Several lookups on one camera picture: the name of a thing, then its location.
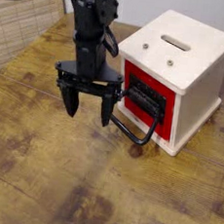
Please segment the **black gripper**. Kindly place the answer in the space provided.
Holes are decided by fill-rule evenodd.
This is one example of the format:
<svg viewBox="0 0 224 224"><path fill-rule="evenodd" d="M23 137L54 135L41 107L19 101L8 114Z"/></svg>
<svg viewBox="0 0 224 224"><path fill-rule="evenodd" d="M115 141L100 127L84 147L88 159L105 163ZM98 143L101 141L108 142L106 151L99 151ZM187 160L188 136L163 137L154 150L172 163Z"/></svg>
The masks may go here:
<svg viewBox="0 0 224 224"><path fill-rule="evenodd" d="M59 61L56 64L57 83L61 90L67 114L73 118L79 106L79 93L102 97L101 123L109 124L115 106L114 99L122 98L124 78L106 62L106 52L118 55L116 43L107 41L74 40L75 60Z"/></svg>

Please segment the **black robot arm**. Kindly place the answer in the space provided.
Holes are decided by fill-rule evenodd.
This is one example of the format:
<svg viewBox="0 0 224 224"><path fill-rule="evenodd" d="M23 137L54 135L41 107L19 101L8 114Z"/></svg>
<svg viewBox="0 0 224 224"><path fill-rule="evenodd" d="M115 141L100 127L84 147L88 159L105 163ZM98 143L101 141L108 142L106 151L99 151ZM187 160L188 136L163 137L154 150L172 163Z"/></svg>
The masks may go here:
<svg viewBox="0 0 224 224"><path fill-rule="evenodd" d="M74 9L73 42L76 59L56 64L57 84L68 115L76 114L79 93L101 98L101 123L109 124L113 107L121 96L123 78L106 63L119 47L110 24L118 17L117 0L71 0Z"/></svg>

